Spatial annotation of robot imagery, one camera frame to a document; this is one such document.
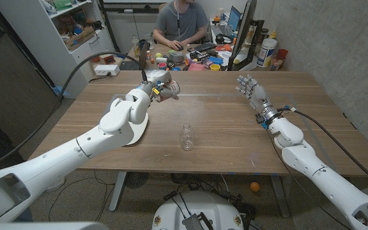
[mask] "wooden table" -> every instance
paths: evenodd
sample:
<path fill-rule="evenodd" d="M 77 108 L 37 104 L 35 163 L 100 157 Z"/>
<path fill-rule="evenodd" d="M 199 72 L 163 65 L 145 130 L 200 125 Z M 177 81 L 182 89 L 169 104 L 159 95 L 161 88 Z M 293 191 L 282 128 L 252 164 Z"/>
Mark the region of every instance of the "wooden table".
<path fill-rule="evenodd" d="M 307 73 L 249 72 L 269 92 L 275 107 L 288 104 L 318 120 L 368 169 L 368 143 L 342 111 Z M 133 146 L 93 158 L 80 169 L 136 172 L 288 174 L 255 111 L 236 93 L 236 78 L 247 72 L 171 72 L 180 84 L 180 99 L 154 101 L 149 123 Z M 88 84 L 31 158 L 87 132 L 97 125 L 114 94 L 124 94 L 141 82 L 138 71 Z M 286 115 L 300 127 L 317 156 L 343 176 L 365 174 L 315 124 L 295 113 Z M 195 130 L 192 151 L 180 148 L 178 132 L 184 123 Z"/>
<path fill-rule="evenodd" d="M 196 47 L 196 46 L 198 46 L 198 44 L 191 44 L 190 45 L 190 47 Z M 188 49 L 188 47 L 185 47 L 183 50 L 178 51 L 178 52 L 182 52 L 183 54 L 186 54 L 188 52 L 187 49 Z M 156 53 L 159 52 L 163 55 L 168 56 L 169 55 L 169 50 L 172 50 L 172 48 L 170 48 L 166 45 L 162 45 L 162 44 L 154 44 L 154 49 L 150 50 L 150 54 L 153 55 L 153 57 L 154 57 L 154 63 L 151 64 L 151 61 L 147 60 L 146 68 L 147 69 L 156 69 L 156 70 L 158 70 L 158 64 L 155 62 L 156 61 L 156 59 L 155 59 L 156 58 Z M 127 55 L 129 55 L 130 57 L 135 58 L 136 60 L 139 60 L 139 57 L 134 55 L 133 48 L 130 50 L 130 52 Z M 185 67 L 185 64 L 181 64 L 177 67 L 183 69 Z M 253 69 L 252 71 L 270 71 L 270 69 L 269 69 L 269 67 L 266 67 L 266 68 L 257 67 L 255 69 Z"/>

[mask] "gray t-shirt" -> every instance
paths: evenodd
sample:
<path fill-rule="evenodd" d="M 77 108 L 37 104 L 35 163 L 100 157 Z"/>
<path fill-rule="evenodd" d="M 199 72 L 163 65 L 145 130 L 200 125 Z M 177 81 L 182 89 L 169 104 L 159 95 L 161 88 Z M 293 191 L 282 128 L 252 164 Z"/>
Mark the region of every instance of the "gray t-shirt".
<path fill-rule="evenodd" d="M 164 31 L 164 36 L 170 41 L 183 41 L 193 36 L 197 30 L 208 24 L 203 7 L 192 3 L 185 13 L 180 14 L 180 37 L 178 38 L 177 10 L 174 1 L 163 7 L 158 14 L 156 28 Z"/>

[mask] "keyboard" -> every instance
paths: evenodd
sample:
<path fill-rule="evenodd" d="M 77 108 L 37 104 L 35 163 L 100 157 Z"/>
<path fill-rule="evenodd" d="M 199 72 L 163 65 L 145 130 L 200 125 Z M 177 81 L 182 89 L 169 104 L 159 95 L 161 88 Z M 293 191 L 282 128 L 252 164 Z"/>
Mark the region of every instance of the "keyboard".
<path fill-rule="evenodd" d="M 140 70 L 140 66 L 135 61 L 124 61 L 119 68 L 120 70 Z"/>
<path fill-rule="evenodd" d="M 214 49 L 214 48 L 215 48 L 215 44 L 212 42 L 206 42 L 204 44 L 194 47 L 194 49 L 198 52 L 204 52 L 204 51 Z"/>

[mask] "shelf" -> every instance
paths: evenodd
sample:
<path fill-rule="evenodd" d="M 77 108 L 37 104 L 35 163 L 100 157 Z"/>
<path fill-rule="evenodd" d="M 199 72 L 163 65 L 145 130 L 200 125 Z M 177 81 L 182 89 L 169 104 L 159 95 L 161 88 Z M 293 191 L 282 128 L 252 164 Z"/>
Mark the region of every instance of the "shelf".
<path fill-rule="evenodd" d="M 67 9 L 64 9 L 64 10 L 59 10 L 57 13 L 52 14 L 52 15 L 49 15 L 49 18 L 50 19 L 53 19 L 54 17 L 57 17 L 59 15 L 62 15 L 64 13 L 66 13 L 66 12 L 71 11 L 71 10 L 74 10 L 74 9 L 76 9 L 76 8 L 78 8 L 78 7 L 86 4 L 86 3 L 92 3 L 92 1 L 87 0 L 87 1 L 84 1 L 84 2 L 81 2 L 81 3 L 78 3 L 78 4 L 73 4 L 71 8 L 67 8 Z"/>

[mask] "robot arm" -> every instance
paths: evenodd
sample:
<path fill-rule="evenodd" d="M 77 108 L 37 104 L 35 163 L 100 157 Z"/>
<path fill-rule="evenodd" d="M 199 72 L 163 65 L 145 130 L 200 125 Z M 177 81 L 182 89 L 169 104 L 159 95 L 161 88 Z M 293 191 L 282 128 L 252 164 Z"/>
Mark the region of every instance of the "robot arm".
<path fill-rule="evenodd" d="M 178 99 L 178 93 L 180 88 L 169 72 L 152 71 L 148 81 L 131 90 L 126 100 L 113 101 L 96 127 L 30 161 L 1 169 L 0 223 L 15 220 L 48 187 L 90 158 L 130 143 L 135 136 L 133 128 L 146 119 L 153 96 Z"/>
<path fill-rule="evenodd" d="M 293 169 L 308 177 L 345 216 L 354 229 L 368 229 L 368 195 L 356 188 L 340 174 L 329 168 L 317 156 L 303 132 L 274 109 L 264 88 L 251 76 L 238 78 L 250 105 L 258 114 L 256 120 L 268 129 L 275 145 L 282 150 L 282 158 Z"/>

